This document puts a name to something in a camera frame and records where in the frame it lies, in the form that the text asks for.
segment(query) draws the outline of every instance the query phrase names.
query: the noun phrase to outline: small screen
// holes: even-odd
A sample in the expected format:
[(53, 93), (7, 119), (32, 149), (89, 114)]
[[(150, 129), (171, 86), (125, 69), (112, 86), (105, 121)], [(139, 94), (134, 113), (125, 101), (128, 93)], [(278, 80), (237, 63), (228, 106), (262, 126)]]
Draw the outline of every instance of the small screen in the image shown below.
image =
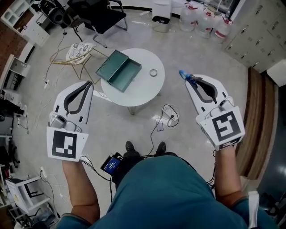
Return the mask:
[(114, 170), (117, 169), (119, 163), (120, 161), (118, 159), (112, 157), (103, 170), (108, 174), (112, 174)]

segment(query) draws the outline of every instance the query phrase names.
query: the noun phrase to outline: black chair leg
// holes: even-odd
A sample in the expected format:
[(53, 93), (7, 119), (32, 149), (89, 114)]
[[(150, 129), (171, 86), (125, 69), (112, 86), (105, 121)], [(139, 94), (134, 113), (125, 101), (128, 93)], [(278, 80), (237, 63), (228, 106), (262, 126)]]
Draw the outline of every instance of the black chair leg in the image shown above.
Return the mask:
[(73, 27), (73, 31), (75, 32), (75, 34), (79, 37), (80, 41), (82, 42), (82, 39), (80, 38), (80, 36), (78, 35), (78, 33), (76, 32), (76, 29)]

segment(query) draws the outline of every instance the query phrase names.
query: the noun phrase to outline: gray floor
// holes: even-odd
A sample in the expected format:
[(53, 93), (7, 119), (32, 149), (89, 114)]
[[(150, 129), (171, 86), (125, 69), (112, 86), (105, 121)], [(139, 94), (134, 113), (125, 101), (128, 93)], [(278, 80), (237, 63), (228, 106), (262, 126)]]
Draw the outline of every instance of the gray floor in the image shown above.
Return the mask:
[[(160, 115), (165, 103), (169, 103), (180, 110), (181, 122), (175, 129), (165, 127), (163, 132), (155, 131), (153, 135), (155, 148), (159, 142), (165, 140), (168, 151), (175, 152), (186, 159), (205, 180), (209, 180), (215, 161), (212, 157), (213, 147), (196, 124), (196, 110), (178, 71), (183, 69), (189, 73), (204, 74), (218, 79), (244, 114), (247, 69), (211, 41), (198, 37), (195, 32), (180, 31), (178, 19), (172, 18), (171, 29), (167, 34), (153, 31), (149, 20), (148, 15), (139, 17), (139, 11), (127, 11), (128, 31), (125, 32), (117, 27), (111, 28), (104, 34), (109, 49), (100, 46), (97, 48), (108, 55), (114, 49), (124, 50), (133, 47), (155, 53), (163, 62), (166, 72), (161, 96), (157, 96), (141, 107), (135, 116), (131, 116), (125, 107), (94, 96), (88, 120), (89, 137), (84, 155), (88, 156), (102, 173), (100, 166), (107, 156), (115, 152), (124, 153), (127, 140), (131, 140), (142, 155), (148, 154), (151, 150), (150, 133), (155, 126), (154, 117)], [(66, 31), (67, 35), (60, 49), (79, 42), (72, 29), (67, 28)], [(44, 47), (36, 48), (33, 52), (29, 60), (31, 65), (29, 77), (22, 81), (19, 88), (23, 102), (28, 105), (29, 135), (26, 134), (25, 129), (16, 127), (13, 131), (13, 139), (18, 147), (21, 161), (18, 173), (35, 176), (40, 173), (40, 167), (43, 166), (47, 173), (57, 178), (60, 187), (56, 185), (57, 182), (53, 176), (48, 177), (55, 193), (55, 207), (60, 214), (63, 214), (71, 210), (71, 205), (69, 201), (66, 202), (60, 197), (59, 188), (66, 200), (68, 200), (68, 189), (61, 161), (47, 157), (46, 126), (57, 94), (79, 80), (72, 67), (66, 66), (61, 71), (55, 88), (62, 65), (52, 65), (47, 76), (50, 80), (49, 85), (46, 90), (43, 89), (45, 74), (50, 64), (49, 58), (57, 51), (57, 46), (63, 37), (63, 30), (56, 27), (50, 34)], [(84, 41), (92, 42), (94, 33), (84, 26), (79, 28), (79, 34)], [(102, 56), (97, 56), (90, 59), (87, 64), (94, 80), (98, 79), (95, 71), (103, 61)], [(83, 79), (89, 80), (85, 73)], [(95, 89), (102, 91), (100, 83), (97, 83)], [(48, 105), (42, 110), (38, 120), (40, 111), (46, 104)], [(96, 189), (101, 215), (104, 215), (110, 204), (109, 184), (88, 167), (86, 170)], [(43, 183), (42, 188), (51, 196), (51, 190), (46, 184)]]

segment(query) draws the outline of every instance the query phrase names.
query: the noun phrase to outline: power strip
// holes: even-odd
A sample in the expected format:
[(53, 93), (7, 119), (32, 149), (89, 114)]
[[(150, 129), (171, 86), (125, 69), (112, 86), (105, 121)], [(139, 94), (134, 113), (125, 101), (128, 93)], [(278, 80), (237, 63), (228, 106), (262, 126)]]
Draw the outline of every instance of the power strip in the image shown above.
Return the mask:
[(169, 104), (167, 104), (167, 106), (164, 106), (163, 112), (164, 112), (167, 116), (169, 116), (170, 118), (171, 118), (171, 116), (173, 115), (172, 120), (176, 122), (176, 121), (178, 120), (178, 116), (177, 116), (177, 114), (172, 110), (172, 108), (170, 108), (169, 106), (170, 106)]

